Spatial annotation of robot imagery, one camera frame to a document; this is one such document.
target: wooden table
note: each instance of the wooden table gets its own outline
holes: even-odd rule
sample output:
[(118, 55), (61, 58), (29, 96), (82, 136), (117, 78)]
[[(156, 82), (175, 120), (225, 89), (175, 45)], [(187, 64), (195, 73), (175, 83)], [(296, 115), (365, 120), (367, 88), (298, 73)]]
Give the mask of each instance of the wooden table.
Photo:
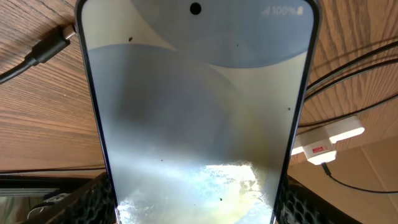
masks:
[[(398, 40), (395, 0), (324, 0), (321, 4), (323, 21), (311, 82)], [(17, 65), (51, 28), (73, 22), (74, 5), (73, 0), (2, 1), (0, 72)], [(363, 64), (397, 54), (398, 48), (388, 50)], [(394, 94), (397, 70), (398, 64), (390, 65), (330, 88), (305, 104), (300, 122), (332, 118)], [(338, 150), (398, 135), (398, 100), (359, 117), (365, 133), (339, 142)], [(77, 38), (47, 63), (0, 86), (0, 155), (0, 170), (103, 165)], [(303, 155), (294, 156), (291, 164), (304, 160)]]

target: black cable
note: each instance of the black cable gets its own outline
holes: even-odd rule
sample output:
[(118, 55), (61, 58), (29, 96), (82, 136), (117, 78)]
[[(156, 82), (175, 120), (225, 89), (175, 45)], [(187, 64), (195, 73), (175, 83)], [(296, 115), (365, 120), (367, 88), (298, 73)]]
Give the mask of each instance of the black cable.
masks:
[(7, 170), (0, 171), (0, 175), (13, 175), (13, 174), (21, 174), (21, 173), (29, 173), (29, 172), (66, 172), (66, 171), (91, 171), (91, 170), (104, 170), (105, 167), (97, 167), (97, 168), (72, 168), (72, 169), (27, 169), (27, 170)]
[(386, 103), (386, 102), (388, 102), (390, 100), (393, 100), (393, 99), (395, 99), (397, 97), (398, 97), (398, 93), (396, 93), (396, 94), (394, 94), (394, 95), (392, 95), (390, 97), (387, 97), (386, 99), (381, 100), (381, 101), (379, 101), (377, 103), (374, 103), (374, 104), (372, 104), (370, 106), (362, 108), (360, 110), (357, 110), (357, 111), (354, 111), (354, 112), (350, 112), (350, 113), (347, 113), (347, 114), (343, 114), (343, 115), (340, 115), (340, 116), (337, 116), (337, 117), (334, 117), (334, 118), (326, 119), (326, 120), (323, 120), (323, 121), (316, 121), (316, 122), (311, 122), (311, 123), (299, 124), (298, 127), (299, 128), (307, 128), (307, 127), (311, 127), (311, 126), (316, 126), (316, 125), (320, 125), (320, 124), (329, 123), (329, 122), (332, 122), (332, 121), (338, 121), (340, 119), (344, 119), (344, 118), (350, 117), (350, 116), (352, 116), (354, 114), (358, 114), (358, 113), (361, 113), (363, 111), (370, 110), (370, 109), (372, 109), (372, 108), (374, 108), (376, 106), (379, 106), (379, 105), (381, 105), (383, 103)]
[(348, 63), (346, 63), (346, 64), (344, 64), (344, 65), (342, 65), (342, 66), (340, 66), (338, 68), (336, 68), (336, 69), (334, 69), (333, 71), (327, 73), (326, 75), (322, 76), (318, 80), (315, 80), (313, 83), (309, 84), (308, 87), (307, 87), (307, 92), (312, 91), (314, 88), (318, 87), (322, 83), (325, 83), (328, 80), (330, 80), (331, 78), (333, 78), (334, 76), (340, 74), (344, 69), (349, 68), (349, 67), (351, 67), (351, 66), (353, 66), (353, 65), (355, 65), (355, 64), (357, 64), (357, 63), (359, 63), (359, 62), (361, 62), (361, 61), (363, 61), (363, 60), (365, 60), (365, 59), (367, 59), (369, 57), (372, 57), (372, 56), (374, 56), (374, 55), (376, 55), (378, 53), (381, 53), (383, 51), (389, 50), (389, 49), (391, 49), (393, 47), (397, 47), (397, 46), (398, 46), (398, 41), (395, 41), (395, 42), (393, 42), (391, 44), (387, 44), (387, 45), (382, 46), (382, 47), (380, 47), (380, 48), (378, 48), (376, 50), (372, 50), (371, 52), (368, 52), (368, 53), (366, 53), (364, 55), (359, 56), (358, 58), (356, 58), (356, 59), (354, 59), (354, 60), (352, 60), (352, 61), (350, 61), (350, 62), (348, 62)]
[(363, 191), (363, 192), (375, 193), (375, 194), (398, 194), (398, 190), (394, 190), (394, 191), (368, 190), (368, 189), (362, 189), (362, 188), (359, 188), (359, 187), (354, 187), (354, 186), (351, 186), (351, 185), (342, 183), (342, 182), (340, 182), (339, 180), (336, 180), (336, 179), (331, 175), (331, 172), (330, 172), (328, 166), (326, 165), (326, 163), (324, 163), (324, 162), (322, 163), (322, 168), (323, 168), (323, 170), (325, 171), (325, 174), (326, 174), (328, 177), (330, 177), (332, 180), (334, 180), (335, 182), (337, 182), (337, 183), (339, 183), (339, 184), (341, 184), (341, 185), (344, 185), (344, 186), (346, 186), (346, 187), (349, 187), (349, 188), (351, 188), (351, 189), (360, 190), (360, 191)]
[(14, 68), (1, 74), (0, 75), (0, 84), (3, 84), (4, 82), (16, 77), (17, 75), (21, 74), (22, 72), (28, 70), (28, 68), (33, 66), (34, 63), (35, 63), (35, 61), (32, 60), (31, 58), (28, 60), (25, 59), (19, 65), (15, 66)]
[(380, 62), (380, 63), (374, 64), (374, 65), (368, 66), (366, 68), (362, 68), (362, 69), (360, 69), (358, 71), (355, 71), (353, 73), (345, 75), (345, 76), (343, 76), (341, 78), (338, 78), (338, 79), (334, 80), (333, 82), (330, 82), (327, 85), (324, 85), (321, 88), (313, 91), (312, 93), (310, 93), (308, 96), (305, 97), (304, 101), (307, 101), (307, 100), (313, 98), (315, 95), (319, 94), (320, 92), (325, 91), (326, 89), (328, 89), (328, 88), (330, 88), (330, 87), (332, 87), (332, 86), (334, 86), (334, 85), (336, 85), (336, 84), (338, 84), (338, 83), (340, 83), (342, 81), (345, 81), (345, 80), (347, 80), (349, 78), (353, 78), (353, 77), (355, 77), (357, 75), (360, 75), (360, 74), (362, 74), (364, 72), (368, 72), (368, 71), (371, 71), (373, 69), (376, 69), (376, 68), (379, 68), (379, 67), (383, 67), (383, 66), (386, 66), (386, 65), (390, 65), (390, 64), (393, 64), (393, 63), (397, 63), (397, 62), (398, 62), (398, 58), (395, 58), (395, 59), (387, 60), (385, 62)]
[(75, 34), (73, 25), (66, 26), (65, 28), (54, 28), (45, 39), (32, 47), (32, 51), (26, 55), (23, 62), (0, 75), (0, 84), (20, 75), (31, 66), (48, 61), (67, 47), (70, 44), (69, 39)]

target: phone frame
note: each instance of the phone frame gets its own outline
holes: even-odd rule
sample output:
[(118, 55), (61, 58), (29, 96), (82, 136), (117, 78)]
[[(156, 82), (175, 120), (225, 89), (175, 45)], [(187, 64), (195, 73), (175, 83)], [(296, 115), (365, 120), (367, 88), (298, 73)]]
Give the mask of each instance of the phone frame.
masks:
[[(111, 187), (112, 193), (113, 193), (113, 195), (116, 195), (116, 192), (114, 190), (113, 179), (112, 179), (112, 172), (111, 172), (111, 168), (109, 166), (108, 153), (106, 151), (104, 133), (102, 130), (102, 124), (101, 124), (101, 118), (100, 118), (100, 111), (98, 109), (98, 104), (97, 104), (96, 95), (95, 95), (95, 88), (94, 88), (94, 83), (93, 83), (93, 77), (91, 74), (90, 61), (88, 59), (86, 40), (85, 40), (85, 35), (83, 32), (83, 24), (81, 23), (81, 12), (82, 12), (83, 6), (86, 3), (86, 1), (87, 0), (78, 0), (78, 2), (76, 3), (76, 8), (75, 8), (76, 31), (79, 36), (81, 54), (83, 56), (83, 63), (85, 65), (88, 88), (90, 90), (91, 102), (93, 104), (94, 116), (95, 116), (95, 121), (96, 121), (97, 129), (98, 129), (98, 136), (99, 136), (99, 140), (101, 143), (103, 157), (105, 160), (106, 173), (107, 173), (107, 175), (109, 177), (109, 181), (112, 185), (112, 187)], [(312, 8), (313, 27), (312, 27), (312, 33), (311, 33), (311, 38), (310, 38), (310, 44), (309, 44), (308, 51), (307, 51), (307, 57), (305, 59), (304, 71), (303, 71), (303, 75), (302, 75), (303, 78), (302, 78), (302, 81), (300, 84), (296, 107), (294, 110), (292, 127), (290, 129), (289, 140), (287, 141), (287, 148), (286, 148), (286, 153), (285, 153), (285, 157), (284, 157), (284, 163), (283, 163), (282, 170), (280, 173), (279, 184), (278, 184), (277, 193), (276, 193), (275, 202), (274, 202), (274, 208), (272, 209), (271, 223), (275, 222), (275, 218), (276, 218), (275, 211), (277, 208), (277, 202), (278, 202), (278, 198), (279, 198), (279, 194), (280, 194), (280, 189), (281, 189), (282, 183), (285, 179), (285, 175), (287, 174), (287, 168), (289, 166), (289, 161), (290, 161), (290, 154), (291, 154), (292, 146), (293, 146), (294, 139), (296, 136), (297, 126), (299, 125), (299, 117), (301, 115), (301, 110), (302, 110), (303, 103), (304, 103), (304, 96), (305, 96), (305, 91), (307, 89), (308, 77), (309, 77), (309, 73), (310, 73), (310, 68), (312, 66), (313, 56), (315, 53), (315, 46), (318, 42), (318, 33), (320, 30), (321, 11), (320, 11), (320, 6), (319, 6), (318, 1), (317, 0), (302, 0), (302, 1), (307, 2)], [(119, 212), (117, 210), (118, 200), (117, 200), (116, 196), (114, 197), (114, 202), (115, 202), (116, 219), (117, 219), (117, 222), (120, 223), (119, 222), (120, 216), (119, 216)]]

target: phone screen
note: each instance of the phone screen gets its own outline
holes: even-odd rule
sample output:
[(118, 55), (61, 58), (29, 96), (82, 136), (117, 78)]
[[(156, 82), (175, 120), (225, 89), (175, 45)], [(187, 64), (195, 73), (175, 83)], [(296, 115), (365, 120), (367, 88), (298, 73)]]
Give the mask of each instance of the phone screen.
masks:
[(121, 223), (273, 222), (316, 10), (299, 0), (78, 4)]

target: wooden surface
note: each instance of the wooden surface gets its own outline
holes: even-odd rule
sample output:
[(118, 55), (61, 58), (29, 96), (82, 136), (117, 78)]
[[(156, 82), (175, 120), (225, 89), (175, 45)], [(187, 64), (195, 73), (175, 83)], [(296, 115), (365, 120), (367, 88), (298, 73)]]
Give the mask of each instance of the wooden surface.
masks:
[[(334, 178), (355, 187), (397, 190), (398, 137), (340, 152), (328, 163)], [(287, 173), (317, 195), (361, 223), (398, 223), (398, 195), (361, 192), (331, 180), (321, 166), (304, 162)]]
[[(340, 65), (398, 40), (398, 1), (322, 1), (323, 21), (310, 82)], [(398, 47), (347, 72), (397, 58)], [(305, 103), (300, 123), (333, 118), (359, 110), (398, 92), (398, 63), (378, 68), (328, 89)], [(339, 141), (338, 151), (398, 136), (398, 99), (358, 115), (365, 132)], [(290, 165), (306, 161), (303, 153)]]
[[(1, 1), (0, 72), (18, 64), (51, 28), (73, 21), (74, 5), (72, 0)], [(325, 0), (322, 6), (311, 82), (398, 40), (395, 0)], [(398, 49), (389, 50), (371, 63), (397, 55)], [(392, 95), (398, 91), (397, 70), (398, 64), (390, 65), (327, 90), (305, 104), (300, 122), (331, 118)], [(338, 150), (398, 135), (398, 100), (359, 117), (366, 132), (339, 142)], [(0, 86), (0, 155), (0, 170), (103, 164), (77, 38), (47, 63)], [(300, 161), (300, 156), (292, 158), (292, 164)]]

